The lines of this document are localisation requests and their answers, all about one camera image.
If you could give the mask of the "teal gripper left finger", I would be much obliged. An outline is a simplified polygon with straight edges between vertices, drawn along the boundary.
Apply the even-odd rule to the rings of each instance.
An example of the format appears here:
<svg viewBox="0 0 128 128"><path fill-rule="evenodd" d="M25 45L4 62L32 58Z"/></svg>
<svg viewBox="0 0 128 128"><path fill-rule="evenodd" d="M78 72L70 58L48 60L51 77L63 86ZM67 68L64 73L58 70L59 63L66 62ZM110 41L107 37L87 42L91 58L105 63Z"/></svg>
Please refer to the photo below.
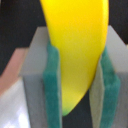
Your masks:
<svg viewBox="0 0 128 128"><path fill-rule="evenodd" d="M62 128L59 51L50 43L46 27L38 27L23 67L31 128Z"/></svg>

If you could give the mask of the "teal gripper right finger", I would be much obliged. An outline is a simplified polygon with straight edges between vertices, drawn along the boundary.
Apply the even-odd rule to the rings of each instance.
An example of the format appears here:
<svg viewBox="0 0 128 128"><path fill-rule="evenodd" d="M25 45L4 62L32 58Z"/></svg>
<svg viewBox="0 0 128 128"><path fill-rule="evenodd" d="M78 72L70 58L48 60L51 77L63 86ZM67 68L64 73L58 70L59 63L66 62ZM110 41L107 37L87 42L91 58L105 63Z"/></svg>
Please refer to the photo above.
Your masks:
<svg viewBox="0 0 128 128"><path fill-rule="evenodd" d="M111 26L89 100L93 128L128 128L128 48Z"/></svg>

